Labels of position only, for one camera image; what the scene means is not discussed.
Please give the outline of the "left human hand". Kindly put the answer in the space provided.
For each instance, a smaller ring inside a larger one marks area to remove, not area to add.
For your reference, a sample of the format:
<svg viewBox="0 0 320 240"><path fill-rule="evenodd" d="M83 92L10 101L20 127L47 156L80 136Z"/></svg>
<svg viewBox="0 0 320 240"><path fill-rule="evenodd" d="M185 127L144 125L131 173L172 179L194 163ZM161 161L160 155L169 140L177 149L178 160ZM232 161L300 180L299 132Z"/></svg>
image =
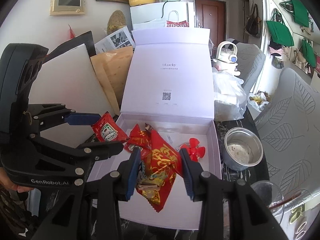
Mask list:
<svg viewBox="0 0 320 240"><path fill-rule="evenodd" d="M29 192L29 191L33 190L32 187L20 186L20 185L13 183L10 180L10 178L8 177L5 169L2 167L0 167L0 183L7 190L17 191L18 193L24 193L24 192Z"/></svg>

